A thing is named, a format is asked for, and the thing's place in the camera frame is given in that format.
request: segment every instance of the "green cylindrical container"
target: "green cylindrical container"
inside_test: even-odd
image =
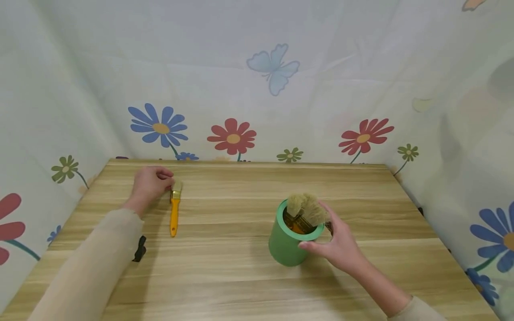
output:
[[[275,215],[275,223],[269,236],[269,253],[280,264],[287,267],[295,267],[305,260],[308,252],[298,247],[301,241],[314,241],[317,239],[325,225],[319,225],[310,234],[298,234],[291,231],[284,222],[284,209],[287,207],[287,200],[280,203]]]

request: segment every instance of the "hand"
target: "hand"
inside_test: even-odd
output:
[[[173,173],[169,169],[162,166],[143,167],[134,176],[132,193],[122,208],[142,217],[150,203],[169,191],[174,183]]]
[[[360,251],[348,224],[343,222],[328,205],[321,201],[319,201],[319,204],[330,214],[332,229],[334,230],[332,240],[326,244],[304,241],[300,242],[298,247],[326,258],[339,270],[353,275],[368,260]]]

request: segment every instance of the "floral backdrop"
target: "floral backdrop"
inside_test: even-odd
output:
[[[514,319],[513,10],[0,3],[0,311],[109,158],[154,158],[385,163]]]

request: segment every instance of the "flower stem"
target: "flower stem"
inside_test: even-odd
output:
[[[170,144],[170,147],[173,150],[173,152],[175,153],[175,156],[178,156],[178,153],[177,153],[177,150],[175,149],[175,147],[173,147],[172,144]]]
[[[87,186],[87,182],[84,179],[84,176],[82,176],[82,174],[79,171],[76,171],[75,173],[77,173],[80,176],[80,178],[82,178],[82,181],[84,182],[84,184],[86,184],[86,188],[89,189],[89,186]]]
[[[360,151],[357,153],[357,155],[355,155],[355,157],[353,158],[353,160],[350,162],[350,164],[353,164],[353,162],[355,162],[355,160],[357,159],[357,157],[359,157],[360,155]]]
[[[485,269],[489,264],[491,264],[494,259],[497,257],[497,255],[493,256],[492,258],[488,259],[487,261],[485,261],[484,263],[480,264],[479,266],[473,268],[475,271],[480,271],[480,270],[483,270]]]
[[[39,261],[41,258],[39,257],[38,254],[36,254],[33,250],[29,249],[28,247],[26,247],[25,245],[21,244],[20,242],[16,241],[16,240],[4,240],[5,243],[9,243],[15,247],[17,247],[18,249],[21,249],[23,251],[25,251],[26,253],[28,253],[30,256],[32,256],[33,258],[36,259],[36,261]]]
[[[399,169],[399,170],[397,170],[397,171],[396,171],[396,173],[394,173],[394,174],[393,174],[393,176],[395,176],[396,174],[400,173],[400,171],[405,167],[405,165],[407,165],[407,162],[408,162],[408,161],[409,161],[409,160],[406,160],[406,161],[405,161],[405,163],[403,163],[403,165],[400,167],[400,169]]]

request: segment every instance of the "table surface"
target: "table surface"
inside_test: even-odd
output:
[[[358,283],[326,260],[287,268],[270,256],[277,206],[293,192],[326,201],[378,268],[448,320],[497,320],[384,165],[137,160],[109,161],[1,320],[27,319],[144,165],[167,166],[183,181],[178,233],[170,237],[166,194],[144,219],[147,252],[131,262],[103,320],[384,319]]]

